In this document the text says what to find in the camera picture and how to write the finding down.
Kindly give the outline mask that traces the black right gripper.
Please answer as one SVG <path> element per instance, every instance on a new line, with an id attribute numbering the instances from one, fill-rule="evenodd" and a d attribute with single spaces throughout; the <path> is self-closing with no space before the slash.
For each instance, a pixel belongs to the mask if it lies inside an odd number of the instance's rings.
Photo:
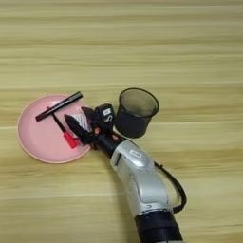
<path id="1" fill-rule="evenodd" d="M 96 113 L 90 107 L 82 107 L 84 114 L 90 124 L 95 123 Z M 65 122 L 70 130 L 77 136 L 82 144 L 89 144 L 95 150 L 102 150 L 110 158 L 116 148 L 125 141 L 125 138 L 114 131 L 104 131 L 97 127 L 93 131 L 88 132 L 83 129 L 77 120 L 70 115 L 65 114 Z"/>

